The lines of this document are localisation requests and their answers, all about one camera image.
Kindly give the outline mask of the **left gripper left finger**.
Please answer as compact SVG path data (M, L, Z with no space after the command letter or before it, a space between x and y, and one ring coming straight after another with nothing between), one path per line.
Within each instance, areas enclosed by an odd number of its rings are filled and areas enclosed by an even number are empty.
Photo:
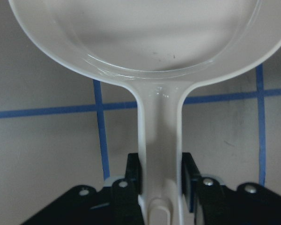
M128 154L125 178L133 182L138 194L142 193L142 168L138 153Z

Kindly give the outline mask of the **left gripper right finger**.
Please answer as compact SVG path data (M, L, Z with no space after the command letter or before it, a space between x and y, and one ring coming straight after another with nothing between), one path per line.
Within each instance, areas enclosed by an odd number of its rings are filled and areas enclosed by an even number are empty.
M182 153L182 193L185 197L189 212L194 212L194 199L196 185L201 177L200 171L191 155L191 153Z

